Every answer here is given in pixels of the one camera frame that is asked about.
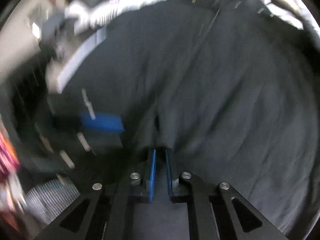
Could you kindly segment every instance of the screw head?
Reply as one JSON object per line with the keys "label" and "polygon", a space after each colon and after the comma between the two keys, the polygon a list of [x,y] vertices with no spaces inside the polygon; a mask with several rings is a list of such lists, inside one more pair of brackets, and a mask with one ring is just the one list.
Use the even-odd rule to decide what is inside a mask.
{"label": "screw head", "polygon": [[191,178],[191,173],[189,172],[183,172],[181,175],[184,179],[190,179]]}
{"label": "screw head", "polygon": [[133,172],[130,174],[130,178],[131,179],[138,179],[138,178],[140,178],[140,174],[137,172]]}
{"label": "screw head", "polygon": [[222,182],[222,183],[220,183],[220,188],[229,189],[230,188],[230,184],[227,183],[227,182]]}
{"label": "screw head", "polygon": [[102,189],[102,184],[101,183],[95,183],[95,184],[93,184],[92,188],[94,190],[100,190],[100,189]]}

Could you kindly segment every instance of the triangular cutout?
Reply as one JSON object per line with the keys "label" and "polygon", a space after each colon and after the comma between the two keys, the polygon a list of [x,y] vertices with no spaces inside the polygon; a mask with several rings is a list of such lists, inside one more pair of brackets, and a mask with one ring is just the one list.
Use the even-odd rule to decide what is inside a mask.
{"label": "triangular cutout", "polygon": [[84,215],[90,204],[90,199],[84,199],[64,220],[61,221],[60,226],[71,232],[78,232],[82,224]]}
{"label": "triangular cutout", "polygon": [[262,226],[262,222],[251,213],[237,198],[232,200],[232,204],[236,210],[238,219],[240,221],[242,230],[245,233],[249,233],[252,230]]}

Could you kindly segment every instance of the gray ribbed object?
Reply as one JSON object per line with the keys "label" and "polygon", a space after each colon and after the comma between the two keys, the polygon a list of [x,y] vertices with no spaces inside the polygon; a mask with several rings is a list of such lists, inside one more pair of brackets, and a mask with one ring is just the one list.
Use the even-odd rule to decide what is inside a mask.
{"label": "gray ribbed object", "polygon": [[78,196],[79,191],[69,179],[59,179],[33,187],[26,195],[26,210],[34,217],[50,224]]}

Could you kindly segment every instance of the metal screw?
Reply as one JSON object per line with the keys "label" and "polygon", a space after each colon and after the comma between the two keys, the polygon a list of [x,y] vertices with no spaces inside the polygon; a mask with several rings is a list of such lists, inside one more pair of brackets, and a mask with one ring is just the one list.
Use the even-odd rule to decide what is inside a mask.
{"label": "metal screw", "polygon": [[138,179],[138,178],[140,178],[140,174],[137,172],[133,172],[130,174],[130,178],[131,179]]}
{"label": "metal screw", "polygon": [[191,174],[190,174],[189,172],[183,172],[183,173],[182,173],[182,177],[183,177],[184,179],[190,179],[190,178],[191,178]]}
{"label": "metal screw", "polygon": [[222,182],[222,183],[220,183],[220,188],[229,189],[230,188],[230,184],[227,183],[227,182]]}
{"label": "metal screw", "polygon": [[102,184],[101,183],[95,183],[95,184],[93,184],[92,188],[94,190],[100,190],[100,189],[102,189]]}

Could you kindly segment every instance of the wrinkled fabric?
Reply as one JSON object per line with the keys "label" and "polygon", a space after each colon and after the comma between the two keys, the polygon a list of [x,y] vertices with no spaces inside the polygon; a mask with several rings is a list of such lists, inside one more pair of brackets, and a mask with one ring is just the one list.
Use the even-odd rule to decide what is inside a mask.
{"label": "wrinkled fabric", "polygon": [[[229,182],[289,239],[304,239],[320,209],[318,55],[306,57],[304,32],[259,0],[192,1],[117,17],[61,96],[86,110],[86,89],[94,111],[122,117],[124,147],[171,147],[186,171]],[[136,239],[186,239],[176,231],[188,224],[164,219],[168,205],[138,212]]]}

